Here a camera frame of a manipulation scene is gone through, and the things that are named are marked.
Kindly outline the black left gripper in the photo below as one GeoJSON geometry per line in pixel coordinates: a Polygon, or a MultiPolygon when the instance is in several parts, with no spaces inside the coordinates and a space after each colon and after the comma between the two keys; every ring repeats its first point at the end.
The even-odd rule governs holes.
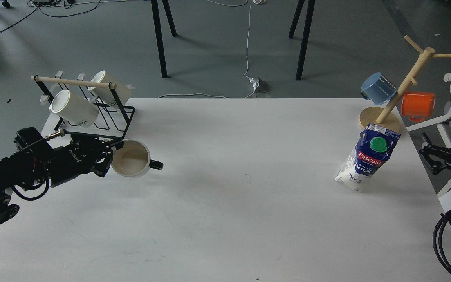
{"type": "Polygon", "coordinates": [[[123,147],[124,140],[75,140],[56,148],[54,158],[45,164],[50,186],[55,188],[91,172],[104,178],[113,162],[113,155],[107,153],[123,147]]]}

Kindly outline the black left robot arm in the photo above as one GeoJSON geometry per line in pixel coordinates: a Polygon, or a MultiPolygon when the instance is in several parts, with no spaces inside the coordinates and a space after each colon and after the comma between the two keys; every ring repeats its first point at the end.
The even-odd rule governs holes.
{"type": "Polygon", "coordinates": [[[81,174],[90,172],[104,177],[111,166],[114,150],[123,147],[123,141],[103,141],[95,136],[73,134],[70,144],[52,148],[49,139],[63,136],[59,131],[43,137],[34,127],[19,130],[14,140],[17,152],[0,159],[0,225],[13,218],[19,211],[17,204],[10,204],[5,192],[11,188],[20,195],[16,186],[23,190],[35,190],[45,185],[57,187],[81,174]]]}

